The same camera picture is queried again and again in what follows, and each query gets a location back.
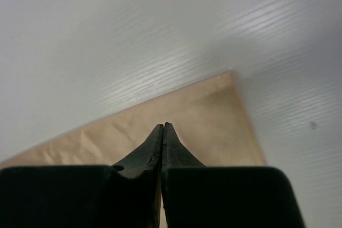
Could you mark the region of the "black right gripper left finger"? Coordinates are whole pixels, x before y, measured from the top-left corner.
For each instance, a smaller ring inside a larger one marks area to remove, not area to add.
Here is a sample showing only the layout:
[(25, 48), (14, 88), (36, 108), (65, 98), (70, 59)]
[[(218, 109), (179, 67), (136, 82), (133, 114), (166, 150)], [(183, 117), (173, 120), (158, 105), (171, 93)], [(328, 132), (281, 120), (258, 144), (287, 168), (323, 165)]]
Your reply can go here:
[(163, 125), (111, 166), (1, 170), (1, 227), (158, 227)]

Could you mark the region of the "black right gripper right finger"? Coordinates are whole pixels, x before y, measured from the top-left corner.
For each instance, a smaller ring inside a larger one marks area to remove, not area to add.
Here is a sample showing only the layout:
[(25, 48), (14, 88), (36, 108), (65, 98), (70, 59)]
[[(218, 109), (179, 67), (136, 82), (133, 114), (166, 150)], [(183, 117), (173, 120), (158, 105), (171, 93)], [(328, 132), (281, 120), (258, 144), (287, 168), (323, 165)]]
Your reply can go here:
[(304, 227), (291, 183), (274, 167), (207, 167), (166, 123), (162, 199), (169, 227)]

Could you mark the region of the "beige cloth napkin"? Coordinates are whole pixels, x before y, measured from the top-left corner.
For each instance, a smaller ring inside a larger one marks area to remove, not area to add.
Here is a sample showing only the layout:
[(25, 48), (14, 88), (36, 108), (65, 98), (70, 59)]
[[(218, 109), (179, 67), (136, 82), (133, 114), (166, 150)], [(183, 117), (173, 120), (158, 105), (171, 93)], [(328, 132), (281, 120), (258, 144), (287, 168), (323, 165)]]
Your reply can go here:
[(264, 157), (232, 72), (1, 163), (1, 227), (227, 227), (235, 171)]

